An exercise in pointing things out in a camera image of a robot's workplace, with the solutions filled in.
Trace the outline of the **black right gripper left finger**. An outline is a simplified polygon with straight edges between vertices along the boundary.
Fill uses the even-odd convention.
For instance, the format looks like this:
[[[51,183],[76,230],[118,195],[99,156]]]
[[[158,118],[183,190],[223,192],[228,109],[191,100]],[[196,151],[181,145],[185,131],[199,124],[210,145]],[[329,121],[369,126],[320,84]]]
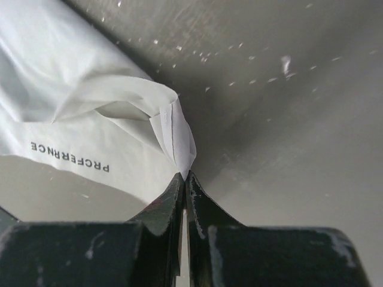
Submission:
[[[2,286],[173,286],[184,181],[125,222],[21,222],[1,235]]]

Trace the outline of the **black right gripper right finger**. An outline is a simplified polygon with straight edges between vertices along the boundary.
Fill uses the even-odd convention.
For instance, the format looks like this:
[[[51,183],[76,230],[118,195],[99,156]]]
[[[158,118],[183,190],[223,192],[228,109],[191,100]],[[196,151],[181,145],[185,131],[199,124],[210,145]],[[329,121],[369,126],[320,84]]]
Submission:
[[[191,286],[369,286],[349,238],[327,227],[249,227],[185,182]]]

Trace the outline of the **white underwear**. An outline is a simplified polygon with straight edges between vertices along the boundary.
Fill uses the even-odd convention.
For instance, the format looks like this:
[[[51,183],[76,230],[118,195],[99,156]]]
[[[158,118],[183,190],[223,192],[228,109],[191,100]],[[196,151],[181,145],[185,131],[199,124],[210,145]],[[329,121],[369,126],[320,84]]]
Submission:
[[[1,154],[149,203],[196,146],[177,93],[63,2],[2,1]]]

